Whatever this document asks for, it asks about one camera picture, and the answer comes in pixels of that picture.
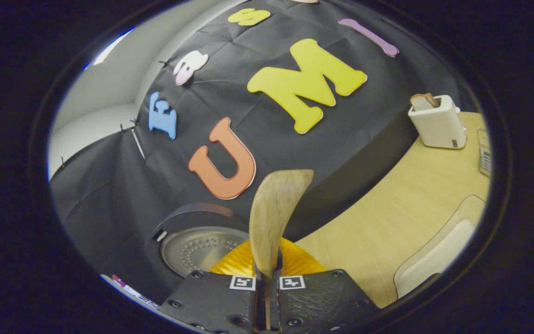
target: white wall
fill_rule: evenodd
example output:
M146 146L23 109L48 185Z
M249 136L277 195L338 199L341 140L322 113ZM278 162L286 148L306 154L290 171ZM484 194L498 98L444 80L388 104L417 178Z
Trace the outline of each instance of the white wall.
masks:
M132 127L139 108L133 103L121 104L91 112L70 121L49 140L49 180L61 166L61 157L67 161L82 148L124 128Z
M165 61L193 32L245 0L190 0L137 26L76 80L59 108L49 139L49 179L92 142L131 127Z

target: wooden table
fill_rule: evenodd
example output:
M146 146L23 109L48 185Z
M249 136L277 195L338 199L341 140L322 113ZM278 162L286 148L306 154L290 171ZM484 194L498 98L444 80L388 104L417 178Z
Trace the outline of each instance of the wooden table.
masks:
M428 148L421 139L367 194L334 220L296 242L328 270L346 270L385 307L397 300L397 268L444 226L468 195L486 200L489 178L479 171L481 114L461 112L461 150Z

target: foam letter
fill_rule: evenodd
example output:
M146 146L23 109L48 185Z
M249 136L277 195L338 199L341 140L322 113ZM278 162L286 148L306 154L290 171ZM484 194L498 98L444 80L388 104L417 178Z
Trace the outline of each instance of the foam letter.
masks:
M210 132L210 141L220 142L238 165L238 171L224 178L207 156L207 146L197 148L189 161L189 171L197 173L209 191L219 199L234 199L253 183L257 166L246 146L229 128L230 119L223 118Z
M240 9L228 17L228 22L238 23L239 26L254 26L257 23L267 19L271 15L270 12L254 8Z
M181 59L174 67L172 74L176 75L176 84L182 85L186 83L193 73L199 68L202 68L207 60L210 58L208 55L202 55L201 52L195 50L187 53L186 56Z
M148 127L152 129L159 129L168 134L170 139L176 137L176 111L170 110L165 114L170 107L166 101L158 101L159 93L156 91L150 95L150 116L148 117Z
M323 118L323 111L318 107L310 108L299 96L334 106L335 97L324 76L335 84L335 91L343 96L358 89L366 82L367 76L322 49L313 39L296 42L290 47L290 53L300 71L264 67L250 78L247 89L251 93L263 91L279 103L294 118L295 131L303 134Z
M390 44L389 42L383 40L378 36L377 34L369 31L367 28L362 26L360 23L358 23L354 19L340 19L339 24L343 26L348 26L350 28L353 28L355 31L359 32L360 34L366 36L369 38L372 42L375 42L378 44L379 47L382 47L384 53L386 53L389 57L396 57L399 54L399 49L397 49L396 46Z

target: label sticker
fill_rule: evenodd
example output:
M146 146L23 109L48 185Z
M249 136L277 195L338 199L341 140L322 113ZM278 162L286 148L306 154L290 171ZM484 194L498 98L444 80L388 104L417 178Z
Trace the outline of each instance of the label sticker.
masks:
M280 290L306 289L304 278L299 276L280 277Z
M255 285L255 277L232 276L232 281L230 281L230 289L232 290L254 291Z
M134 296L138 300L144 302L147 306L153 307L155 309L159 309L159 305L158 304L156 304L156 303L152 302L151 300L149 300L148 298L145 298L144 296L142 296L139 292L137 292L136 290L131 288L129 285L127 285L123 281L121 281L121 279L118 278L116 275L113 275L112 279L113 279L113 282L115 282L115 283L117 283L117 285L123 287L123 290L125 290L131 296Z

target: white chair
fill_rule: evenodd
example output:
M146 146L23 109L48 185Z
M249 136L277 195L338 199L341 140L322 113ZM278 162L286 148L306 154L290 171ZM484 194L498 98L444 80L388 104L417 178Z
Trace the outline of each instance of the white chair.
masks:
M466 197L443 228L399 266L394 273L398 298L450 266L475 232L484 207L485 202L476 195Z

